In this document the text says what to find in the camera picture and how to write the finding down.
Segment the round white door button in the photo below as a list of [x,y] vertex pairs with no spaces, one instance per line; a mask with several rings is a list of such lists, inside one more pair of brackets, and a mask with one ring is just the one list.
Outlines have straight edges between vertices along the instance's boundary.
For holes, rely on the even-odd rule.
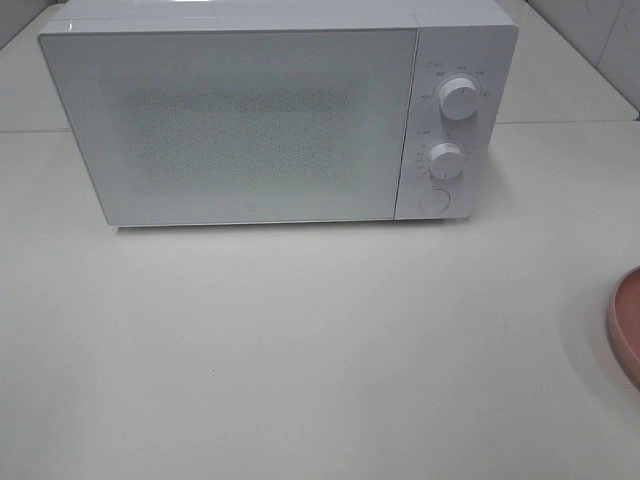
[[447,190],[431,189],[426,191],[419,206],[427,218],[441,218],[450,206],[451,196]]

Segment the white timer knob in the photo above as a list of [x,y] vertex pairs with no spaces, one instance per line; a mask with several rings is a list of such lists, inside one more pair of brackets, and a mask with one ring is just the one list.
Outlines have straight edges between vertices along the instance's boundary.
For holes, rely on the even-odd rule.
[[463,150],[451,142],[433,146],[426,155],[429,173],[438,180],[451,180],[457,177],[463,171],[464,160]]

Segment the pink round plate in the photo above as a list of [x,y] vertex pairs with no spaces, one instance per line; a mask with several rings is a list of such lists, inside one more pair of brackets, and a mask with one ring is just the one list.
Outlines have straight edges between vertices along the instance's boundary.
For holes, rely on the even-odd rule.
[[639,388],[639,268],[627,272],[610,299],[607,332],[616,360]]

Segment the white microwave door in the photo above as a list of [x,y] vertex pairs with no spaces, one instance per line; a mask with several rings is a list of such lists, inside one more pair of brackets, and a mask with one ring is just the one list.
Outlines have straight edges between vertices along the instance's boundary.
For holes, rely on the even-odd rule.
[[107,222],[392,218],[417,33],[44,34]]

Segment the white microwave oven body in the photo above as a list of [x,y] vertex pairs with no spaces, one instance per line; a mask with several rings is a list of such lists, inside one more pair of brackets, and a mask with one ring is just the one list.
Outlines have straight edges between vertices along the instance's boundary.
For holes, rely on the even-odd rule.
[[[465,218],[473,210],[519,34],[493,1],[71,1],[38,43],[44,34],[391,29],[417,33],[395,210],[388,220],[359,221]],[[436,87],[458,74],[476,79],[481,96],[473,116],[452,121],[440,111]],[[464,167],[457,177],[438,180],[426,155],[445,142],[463,150]],[[441,218],[425,217],[419,206],[431,189],[451,196]]]

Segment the upper white power knob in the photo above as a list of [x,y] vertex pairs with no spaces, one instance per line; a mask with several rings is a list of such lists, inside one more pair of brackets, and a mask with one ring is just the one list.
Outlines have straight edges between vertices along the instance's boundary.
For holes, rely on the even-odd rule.
[[446,77],[436,87],[440,111],[452,121],[462,121],[473,116],[478,110],[480,96],[480,84],[469,75]]

